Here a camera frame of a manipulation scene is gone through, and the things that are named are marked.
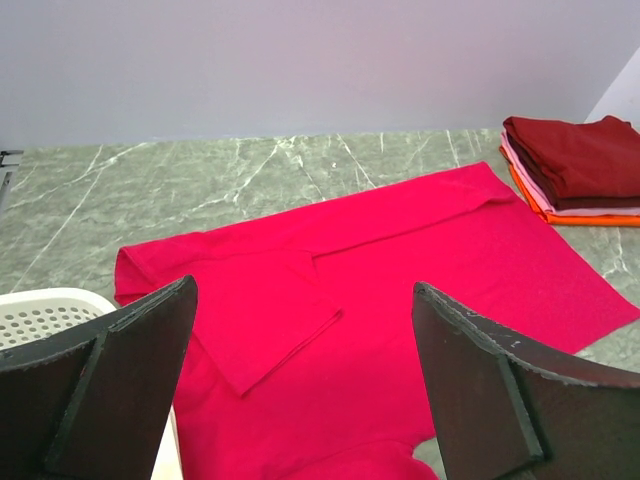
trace white laundry basket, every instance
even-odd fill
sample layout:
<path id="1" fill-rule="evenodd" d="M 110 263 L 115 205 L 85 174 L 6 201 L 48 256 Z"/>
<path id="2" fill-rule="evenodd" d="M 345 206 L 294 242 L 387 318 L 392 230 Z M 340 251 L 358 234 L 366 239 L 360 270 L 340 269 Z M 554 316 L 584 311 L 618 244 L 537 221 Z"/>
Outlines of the white laundry basket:
<path id="1" fill-rule="evenodd" d="M 114 310 L 113 304 L 104 297 L 78 288 L 0 295 L 0 350 L 47 338 Z M 173 408 L 151 478 L 182 479 Z"/>

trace brown cloth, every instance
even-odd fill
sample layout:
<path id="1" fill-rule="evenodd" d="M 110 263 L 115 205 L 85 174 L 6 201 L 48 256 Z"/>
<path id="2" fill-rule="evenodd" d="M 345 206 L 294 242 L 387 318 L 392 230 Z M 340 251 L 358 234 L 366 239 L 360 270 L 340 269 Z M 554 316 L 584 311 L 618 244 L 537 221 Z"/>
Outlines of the brown cloth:
<path id="1" fill-rule="evenodd" d="M 509 117 L 508 140 L 557 209 L 640 206 L 640 134 L 607 116 L 587 124 Z"/>

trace folded cloth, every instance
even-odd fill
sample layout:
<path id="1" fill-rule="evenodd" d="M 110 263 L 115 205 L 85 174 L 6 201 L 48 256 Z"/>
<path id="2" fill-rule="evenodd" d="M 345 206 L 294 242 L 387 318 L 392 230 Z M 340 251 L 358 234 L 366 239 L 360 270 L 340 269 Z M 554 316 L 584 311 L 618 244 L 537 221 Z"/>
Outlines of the folded cloth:
<path id="1" fill-rule="evenodd" d="M 566 210 L 557 210 L 538 184 L 531 178 L 528 170 L 520 161 L 520 157 L 511 148 L 511 144 L 507 138 L 507 133 L 502 132 L 502 145 L 500 152 L 507 162 L 513 167 L 514 171 L 520 177 L 520 182 L 529 193 L 529 196 L 535 201 L 536 205 L 542 212 L 550 213 L 558 217 L 595 217 L 602 215 L 618 215 L 618 216 L 638 216 L 640 215 L 640 207 L 629 208 L 570 208 Z"/>
<path id="2" fill-rule="evenodd" d="M 509 117 L 504 127 L 557 209 L 640 206 L 640 134 L 631 124 L 612 116 L 579 125 Z"/>
<path id="3" fill-rule="evenodd" d="M 508 159 L 508 153 L 506 149 L 501 146 L 500 153 Z M 520 175 L 520 172 L 516 169 L 516 167 L 509 163 L 509 173 L 511 174 L 511 178 L 513 178 L 516 187 L 520 190 L 520 193 L 524 196 L 525 200 L 531 207 L 531 209 L 542 218 L 545 222 L 553 224 L 553 225 L 573 225 L 573 226 L 598 226 L 598 227 L 640 227 L 640 216 L 637 215 L 566 215 L 563 212 L 563 215 L 558 215 L 557 213 L 552 213 L 549 210 L 544 210 L 539 206 L 534 198 L 532 191 L 529 190 L 526 182 L 523 177 Z"/>
<path id="4" fill-rule="evenodd" d="M 416 281 L 570 353 L 640 317 L 486 164 L 125 247 L 116 299 L 186 274 L 186 480 L 435 479 Z"/>

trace marble table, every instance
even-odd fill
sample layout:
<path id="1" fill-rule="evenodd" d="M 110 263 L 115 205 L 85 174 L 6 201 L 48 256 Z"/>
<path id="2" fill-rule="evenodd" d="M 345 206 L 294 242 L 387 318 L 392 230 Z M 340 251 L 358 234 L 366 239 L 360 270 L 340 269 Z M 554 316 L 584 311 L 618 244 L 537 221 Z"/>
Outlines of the marble table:
<path id="1" fill-rule="evenodd" d="M 0 217 L 0 293 L 113 295 L 126 244 L 208 230 L 484 160 L 509 185 L 498 130 L 226 139 L 34 149 Z M 640 229 L 560 234 L 640 306 Z M 640 322 L 582 353 L 640 371 Z M 441 471 L 433 442 L 416 450 Z"/>

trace white wall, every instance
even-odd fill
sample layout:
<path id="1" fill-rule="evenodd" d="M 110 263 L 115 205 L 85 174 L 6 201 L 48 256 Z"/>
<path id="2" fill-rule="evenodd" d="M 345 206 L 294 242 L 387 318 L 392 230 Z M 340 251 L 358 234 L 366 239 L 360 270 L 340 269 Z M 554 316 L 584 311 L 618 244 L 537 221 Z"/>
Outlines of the white wall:
<path id="1" fill-rule="evenodd" d="M 638 0 L 0 0 L 0 145 L 580 121 L 639 19 Z"/>
<path id="2" fill-rule="evenodd" d="M 587 121 L 593 122 L 605 115 L 628 120 L 640 129 L 640 48 L 591 111 Z"/>

